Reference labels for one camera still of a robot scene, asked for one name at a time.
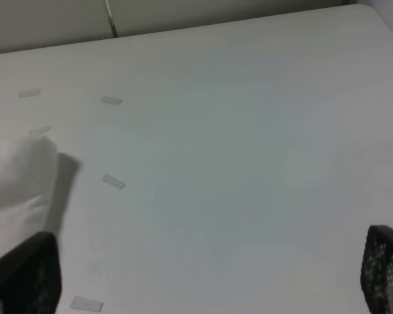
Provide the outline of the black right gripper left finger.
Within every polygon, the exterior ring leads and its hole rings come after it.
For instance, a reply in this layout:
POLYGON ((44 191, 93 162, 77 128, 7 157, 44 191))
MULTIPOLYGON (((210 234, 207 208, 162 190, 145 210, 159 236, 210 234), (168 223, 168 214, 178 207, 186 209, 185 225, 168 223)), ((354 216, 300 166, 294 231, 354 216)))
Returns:
POLYGON ((52 233, 38 232, 0 258, 0 313, 55 313, 61 293, 52 233))

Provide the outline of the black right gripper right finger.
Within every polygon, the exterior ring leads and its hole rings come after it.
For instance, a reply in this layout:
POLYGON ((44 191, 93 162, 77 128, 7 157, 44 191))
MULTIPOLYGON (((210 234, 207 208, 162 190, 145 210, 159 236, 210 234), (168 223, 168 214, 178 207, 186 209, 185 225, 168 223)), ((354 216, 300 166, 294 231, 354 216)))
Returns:
POLYGON ((370 313, 393 313, 393 228, 369 227, 360 284, 370 313))

